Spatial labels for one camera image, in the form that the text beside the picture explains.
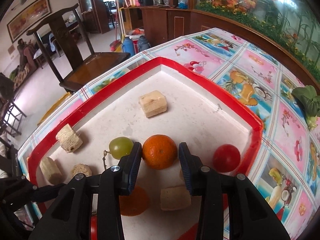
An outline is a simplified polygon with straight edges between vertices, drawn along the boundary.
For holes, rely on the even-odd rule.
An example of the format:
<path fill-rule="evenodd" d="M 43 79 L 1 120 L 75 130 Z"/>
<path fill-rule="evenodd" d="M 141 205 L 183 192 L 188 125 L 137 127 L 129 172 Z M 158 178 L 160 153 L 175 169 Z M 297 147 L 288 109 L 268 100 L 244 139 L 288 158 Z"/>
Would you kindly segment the green grape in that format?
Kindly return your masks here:
<path fill-rule="evenodd" d="M 133 148 L 133 141 L 128 137 L 117 137 L 110 141 L 109 152 L 115 159 L 120 160 L 123 156 L 129 155 Z"/>

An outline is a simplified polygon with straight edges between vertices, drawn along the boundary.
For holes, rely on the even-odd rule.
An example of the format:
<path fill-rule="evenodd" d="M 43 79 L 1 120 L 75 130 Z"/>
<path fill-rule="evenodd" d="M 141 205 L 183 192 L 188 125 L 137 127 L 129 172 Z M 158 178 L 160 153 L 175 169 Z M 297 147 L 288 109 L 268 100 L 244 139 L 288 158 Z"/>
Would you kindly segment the small orange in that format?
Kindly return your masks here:
<path fill-rule="evenodd" d="M 177 156 L 177 146 L 167 135 L 152 135 L 144 142 L 142 147 L 142 158 L 145 164 L 155 170 L 164 170 L 171 167 Z"/>
<path fill-rule="evenodd" d="M 119 205 L 122 216 L 137 216 L 150 207 L 150 198 L 142 187 L 136 186 L 130 195 L 119 197 Z"/>

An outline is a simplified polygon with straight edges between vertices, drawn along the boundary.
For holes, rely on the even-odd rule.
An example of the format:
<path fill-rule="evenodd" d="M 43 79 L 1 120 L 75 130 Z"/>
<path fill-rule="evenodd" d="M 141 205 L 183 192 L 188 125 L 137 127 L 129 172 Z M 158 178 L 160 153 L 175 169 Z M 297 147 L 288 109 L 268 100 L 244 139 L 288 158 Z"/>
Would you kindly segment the red cherry tomato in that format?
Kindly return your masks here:
<path fill-rule="evenodd" d="M 219 146 L 213 154 L 213 168 L 220 173 L 232 172 L 241 160 L 240 151 L 231 144 Z"/>

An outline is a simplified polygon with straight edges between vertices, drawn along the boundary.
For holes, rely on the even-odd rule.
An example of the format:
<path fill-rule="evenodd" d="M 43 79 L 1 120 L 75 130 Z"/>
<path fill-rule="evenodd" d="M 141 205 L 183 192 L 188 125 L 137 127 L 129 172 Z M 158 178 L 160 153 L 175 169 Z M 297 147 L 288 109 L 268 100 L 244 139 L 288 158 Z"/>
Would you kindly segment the large corn cob piece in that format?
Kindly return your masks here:
<path fill-rule="evenodd" d="M 74 153 L 83 144 L 83 140 L 69 124 L 66 124 L 58 131 L 56 140 L 59 142 L 60 147 L 67 153 Z"/>

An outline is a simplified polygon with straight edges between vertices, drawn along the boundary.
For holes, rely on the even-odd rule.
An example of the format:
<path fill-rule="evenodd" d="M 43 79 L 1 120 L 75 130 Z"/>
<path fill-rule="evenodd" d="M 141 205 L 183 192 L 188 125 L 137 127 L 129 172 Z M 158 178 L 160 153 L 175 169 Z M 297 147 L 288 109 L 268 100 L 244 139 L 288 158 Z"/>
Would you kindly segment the yellow tray of fruits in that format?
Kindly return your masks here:
<path fill-rule="evenodd" d="M 59 106 L 61 106 L 71 95 L 72 94 L 70 92 L 67 92 L 61 98 L 59 98 L 59 100 L 57 100 L 57 102 L 54 103 L 50 107 L 50 109 L 44 114 L 44 116 L 39 120 L 39 122 L 37 123 L 37 127 L 39 127 L 40 124 L 42 124 L 44 120 L 46 120 L 48 116 L 50 116 Z"/>

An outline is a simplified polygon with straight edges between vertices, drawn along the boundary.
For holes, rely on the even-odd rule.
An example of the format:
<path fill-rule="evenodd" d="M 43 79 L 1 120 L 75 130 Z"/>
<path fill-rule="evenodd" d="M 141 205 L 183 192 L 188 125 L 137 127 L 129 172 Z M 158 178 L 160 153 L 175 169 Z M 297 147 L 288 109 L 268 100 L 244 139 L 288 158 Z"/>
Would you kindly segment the red rimmed white tray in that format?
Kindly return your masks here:
<path fill-rule="evenodd" d="M 40 163 L 52 156 L 77 174 L 39 202 L 31 239 L 173 239 L 197 224 L 197 239 L 250 239 L 249 200 L 263 201 L 248 179 L 263 122 L 238 99 L 175 61 L 157 57 L 95 93 L 62 120 L 28 159 L 41 190 Z"/>

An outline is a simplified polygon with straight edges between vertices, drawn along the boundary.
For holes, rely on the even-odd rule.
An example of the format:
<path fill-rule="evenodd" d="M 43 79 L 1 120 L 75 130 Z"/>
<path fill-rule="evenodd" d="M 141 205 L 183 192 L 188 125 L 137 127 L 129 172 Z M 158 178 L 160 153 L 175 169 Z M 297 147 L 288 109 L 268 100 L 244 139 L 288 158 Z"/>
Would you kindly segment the colourful fruit print tablecloth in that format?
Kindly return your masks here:
<path fill-rule="evenodd" d="M 236 173 L 252 181 L 298 239 L 319 209 L 319 128 L 308 129 L 291 94 L 303 86 L 278 60 L 224 30 L 182 36 L 84 85 L 31 134 L 18 160 L 30 181 L 44 186 L 43 157 L 55 160 L 68 182 L 76 164 L 93 173 L 115 165 L 103 151 L 120 136 L 145 142 L 167 135 L 186 142 L 206 166 L 219 146 L 232 144 L 241 154 Z M 147 118 L 139 97 L 154 90 L 168 107 Z M 56 140 L 66 124 L 83 140 L 74 153 Z"/>

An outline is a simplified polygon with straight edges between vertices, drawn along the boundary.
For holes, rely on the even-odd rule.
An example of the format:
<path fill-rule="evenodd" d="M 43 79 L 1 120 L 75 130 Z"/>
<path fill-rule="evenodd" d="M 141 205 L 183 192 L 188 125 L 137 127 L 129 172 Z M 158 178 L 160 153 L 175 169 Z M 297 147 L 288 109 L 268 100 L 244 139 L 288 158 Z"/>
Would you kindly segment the blue thermos flask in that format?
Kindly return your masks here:
<path fill-rule="evenodd" d="M 133 44 L 133 41 L 131 40 L 131 38 L 125 37 L 121 46 L 122 46 L 123 52 L 129 53 L 131 57 L 136 54 L 134 44 Z"/>

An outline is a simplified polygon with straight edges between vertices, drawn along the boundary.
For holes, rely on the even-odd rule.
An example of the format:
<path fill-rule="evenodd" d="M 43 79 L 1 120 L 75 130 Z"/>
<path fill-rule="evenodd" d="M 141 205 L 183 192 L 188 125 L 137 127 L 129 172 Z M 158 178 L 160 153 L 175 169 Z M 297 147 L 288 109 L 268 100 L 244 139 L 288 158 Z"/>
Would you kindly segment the grey thermos flask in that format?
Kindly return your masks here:
<path fill-rule="evenodd" d="M 137 41 L 137 47 L 138 47 L 138 51 L 141 52 L 151 48 L 151 45 L 148 39 L 144 35 L 142 35 Z"/>

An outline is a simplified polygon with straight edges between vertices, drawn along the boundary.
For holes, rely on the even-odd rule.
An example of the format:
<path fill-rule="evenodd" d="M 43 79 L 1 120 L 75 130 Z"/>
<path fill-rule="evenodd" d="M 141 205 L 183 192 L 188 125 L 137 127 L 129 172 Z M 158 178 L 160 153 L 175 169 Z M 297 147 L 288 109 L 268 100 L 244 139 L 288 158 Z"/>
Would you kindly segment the green leafy cabbage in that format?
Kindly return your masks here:
<path fill-rule="evenodd" d="M 319 117 L 319 95 L 317 95 L 316 89 L 312 85 L 306 85 L 294 88 L 291 94 L 303 107 L 308 129 L 313 131 L 318 126 L 317 119 Z"/>

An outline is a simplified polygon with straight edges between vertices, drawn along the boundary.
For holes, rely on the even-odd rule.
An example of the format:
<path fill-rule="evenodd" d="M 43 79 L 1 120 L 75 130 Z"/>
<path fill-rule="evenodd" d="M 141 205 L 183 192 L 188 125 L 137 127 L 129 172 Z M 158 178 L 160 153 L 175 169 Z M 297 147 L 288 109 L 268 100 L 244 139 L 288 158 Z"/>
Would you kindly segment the dark wooden chair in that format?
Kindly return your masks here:
<path fill-rule="evenodd" d="M 105 72 L 111 70 L 113 67 L 130 58 L 129 53 L 95 52 L 76 10 L 78 6 L 78 3 L 76 3 L 72 7 L 63 8 L 49 15 L 35 28 L 29 29 L 26 32 L 26 35 L 33 35 L 35 38 L 35 41 L 42 51 L 44 58 L 57 77 L 59 86 L 71 93 L 77 92 L 84 87 L 85 84 L 89 83 L 89 81 L 92 81 L 96 77 L 99 77 Z M 74 41 L 64 22 L 63 15 L 68 12 L 73 12 L 80 28 L 80 33 L 89 48 L 90 55 L 86 59 L 82 57 L 76 42 Z M 69 64 L 71 65 L 72 71 L 66 77 L 62 77 L 57 70 L 38 34 L 38 30 L 44 25 L 49 25 L 55 40 L 58 42 L 58 45 L 64 52 Z"/>

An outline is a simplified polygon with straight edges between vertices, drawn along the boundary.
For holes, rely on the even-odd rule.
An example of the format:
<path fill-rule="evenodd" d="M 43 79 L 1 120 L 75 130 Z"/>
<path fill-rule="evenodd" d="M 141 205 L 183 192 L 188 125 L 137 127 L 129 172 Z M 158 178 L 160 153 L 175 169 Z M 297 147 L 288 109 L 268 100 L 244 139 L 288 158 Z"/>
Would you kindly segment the flower glass screen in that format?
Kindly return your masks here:
<path fill-rule="evenodd" d="M 319 20 L 306 0 L 195 0 L 195 8 L 263 34 L 319 79 Z"/>

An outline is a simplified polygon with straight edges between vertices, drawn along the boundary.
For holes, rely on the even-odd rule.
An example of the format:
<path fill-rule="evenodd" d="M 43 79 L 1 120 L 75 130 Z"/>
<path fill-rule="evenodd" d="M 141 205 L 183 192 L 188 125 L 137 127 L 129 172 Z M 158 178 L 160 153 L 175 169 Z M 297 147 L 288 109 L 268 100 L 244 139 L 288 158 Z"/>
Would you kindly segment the framed wall painting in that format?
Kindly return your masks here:
<path fill-rule="evenodd" d="M 11 42 L 15 42 L 32 25 L 51 13 L 49 0 L 36 0 L 28 5 L 7 24 Z"/>

